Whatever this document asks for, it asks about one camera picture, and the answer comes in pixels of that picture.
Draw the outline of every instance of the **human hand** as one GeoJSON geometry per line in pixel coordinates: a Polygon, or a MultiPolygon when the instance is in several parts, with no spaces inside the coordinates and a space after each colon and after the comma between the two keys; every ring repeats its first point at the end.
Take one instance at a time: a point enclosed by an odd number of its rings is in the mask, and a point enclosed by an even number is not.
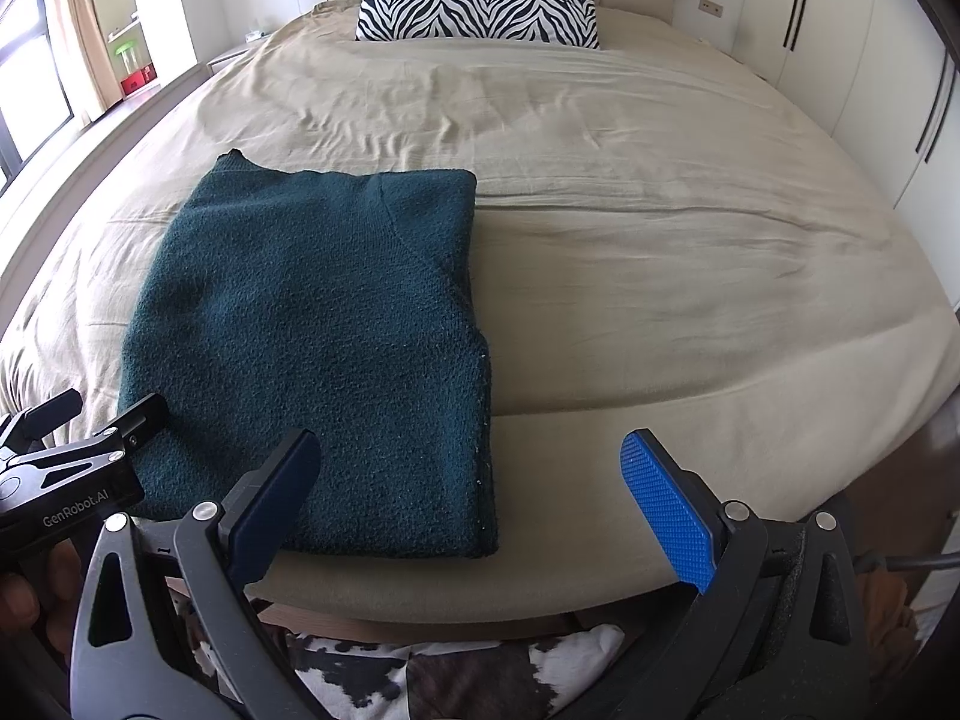
{"type": "MultiPolygon", "coordinates": [[[[56,608],[47,615],[47,638],[56,651],[69,656],[80,602],[80,556],[71,541],[50,550],[47,581],[56,596],[56,608]]],[[[30,583],[19,574],[0,577],[0,631],[28,631],[38,617],[40,601],[30,583]]]]}

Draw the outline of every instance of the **electrical outlet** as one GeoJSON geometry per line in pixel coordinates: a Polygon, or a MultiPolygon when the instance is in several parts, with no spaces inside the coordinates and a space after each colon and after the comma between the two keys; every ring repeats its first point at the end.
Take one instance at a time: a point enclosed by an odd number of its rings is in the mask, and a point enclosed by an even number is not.
{"type": "Polygon", "coordinates": [[[718,5],[710,0],[700,0],[700,9],[711,16],[717,16],[717,18],[723,16],[723,5],[718,5]]]}

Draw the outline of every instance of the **pillow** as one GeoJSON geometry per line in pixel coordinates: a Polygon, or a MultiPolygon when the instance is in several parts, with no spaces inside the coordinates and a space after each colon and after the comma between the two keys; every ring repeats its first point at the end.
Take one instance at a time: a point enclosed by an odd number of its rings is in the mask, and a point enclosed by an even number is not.
{"type": "Polygon", "coordinates": [[[593,0],[363,0],[357,40],[499,38],[598,49],[593,0]]]}

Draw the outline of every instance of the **beige curtain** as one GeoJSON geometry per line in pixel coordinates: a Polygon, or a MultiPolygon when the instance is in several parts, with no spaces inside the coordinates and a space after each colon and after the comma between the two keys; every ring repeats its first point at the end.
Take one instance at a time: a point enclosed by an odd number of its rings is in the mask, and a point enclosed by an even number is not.
{"type": "Polygon", "coordinates": [[[74,116],[96,121],[123,100],[107,46],[97,23],[93,0],[44,0],[50,44],[74,116]]]}

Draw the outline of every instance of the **window frame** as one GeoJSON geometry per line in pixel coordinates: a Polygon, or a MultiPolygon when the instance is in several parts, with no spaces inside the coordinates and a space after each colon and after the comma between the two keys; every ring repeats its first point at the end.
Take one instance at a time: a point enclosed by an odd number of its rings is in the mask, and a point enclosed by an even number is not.
{"type": "MultiPolygon", "coordinates": [[[[49,47],[51,55],[53,54],[53,47],[50,43],[50,25],[47,22],[47,8],[43,0],[37,0],[37,13],[40,14],[40,18],[37,19],[35,25],[27,29],[23,34],[17,35],[16,38],[13,38],[6,46],[0,47],[0,66],[3,66],[3,63],[10,59],[18,49],[38,37],[46,38],[47,47],[49,47]]],[[[30,162],[32,157],[37,154],[37,151],[40,151],[46,146],[46,143],[64,128],[64,124],[67,124],[73,119],[73,108],[70,107],[70,100],[67,98],[66,90],[64,90],[64,83],[59,76],[59,68],[56,66],[56,61],[54,62],[54,72],[56,73],[56,83],[59,84],[61,95],[64,96],[67,115],[62,122],[54,127],[53,131],[43,139],[43,143],[37,146],[32,153],[24,156],[18,151],[16,144],[13,143],[13,136],[11,136],[10,129],[4,121],[3,111],[0,110],[0,172],[3,172],[3,175],[5,175],[7,179],[6,183],[0,187],[0,194],[3,194],[4,191],[13,184],[13,180],[20,174],[20,171],[23,170],[27,162],[30,162]]]]}

